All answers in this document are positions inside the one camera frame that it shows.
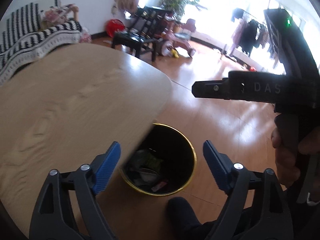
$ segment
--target pink tricycle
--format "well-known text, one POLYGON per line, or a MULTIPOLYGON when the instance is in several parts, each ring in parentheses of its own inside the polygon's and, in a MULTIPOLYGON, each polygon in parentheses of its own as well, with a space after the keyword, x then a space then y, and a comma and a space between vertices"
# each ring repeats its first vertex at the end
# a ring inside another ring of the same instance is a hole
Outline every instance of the pink tricycle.
POLYGON ((164 20, 168 23, 168 27, 161 34, 162 41, 160 41, 158 45, 158 54, 162 56, 169 56, 172 54, 172 49, 181 47, 188 52, 190 57, 192 57, 196 50, 190 46, 188 41, 190 40, 191 33, 196 31, 196 21, 188 19, 187 23, 178 24, 172 17, 167 16, 164 17, 164 20), (176 27, 181 27, 182 30, 188 30, 189 33, 174 33, 172 29, 176 27))

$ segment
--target trash can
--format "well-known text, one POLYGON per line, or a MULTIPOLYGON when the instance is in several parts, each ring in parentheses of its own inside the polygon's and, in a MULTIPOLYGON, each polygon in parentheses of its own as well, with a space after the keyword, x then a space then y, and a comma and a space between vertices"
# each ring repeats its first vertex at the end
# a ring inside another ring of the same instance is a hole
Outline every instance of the trash can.
POLYGON ((188 185, 195 167, 196 153, 190 141, 175 128, 154 123, 120 173, 141 193, 168 196, 188 185))

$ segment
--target wooden table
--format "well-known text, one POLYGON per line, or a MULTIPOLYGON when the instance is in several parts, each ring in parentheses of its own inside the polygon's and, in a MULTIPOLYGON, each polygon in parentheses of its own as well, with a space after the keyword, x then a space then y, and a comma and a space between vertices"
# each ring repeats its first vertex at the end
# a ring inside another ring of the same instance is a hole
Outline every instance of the wooden table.
POLYGON ((21 231, 51 169, 76 170, 113 141, 121 165, 170 91, 156 68, 93 44, 57 49, 0 87, 0 199, 21 231))

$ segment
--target sofa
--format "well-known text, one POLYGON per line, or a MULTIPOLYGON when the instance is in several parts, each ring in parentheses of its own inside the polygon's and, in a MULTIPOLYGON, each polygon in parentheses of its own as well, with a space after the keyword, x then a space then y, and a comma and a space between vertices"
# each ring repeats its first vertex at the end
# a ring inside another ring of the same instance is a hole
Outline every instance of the sofa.
POLYGON ((41 30, 40 13, 60 6, 60 0, 38 0, 1 19, 0 86, 18 69, 41 59, 58 46, 79 42, 81 26, 76 20, 41 30))

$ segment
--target black trash can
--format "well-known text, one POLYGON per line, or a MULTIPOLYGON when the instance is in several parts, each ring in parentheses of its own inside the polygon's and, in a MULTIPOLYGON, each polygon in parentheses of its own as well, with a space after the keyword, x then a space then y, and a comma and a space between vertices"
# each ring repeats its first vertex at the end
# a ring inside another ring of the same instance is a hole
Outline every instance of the black trash can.
POLYGON ((154 123, 153 129, 135 152, 148 149, 155 159, 161 160, 159 173, 165 180, 154 185, 134 183, 130 163, 120 169, 123 179, 135 190, 152 196, 168 196, 182 190, 191 181, 196 167, 196 152, 190 141, 178 130, 165 124, 154 123))

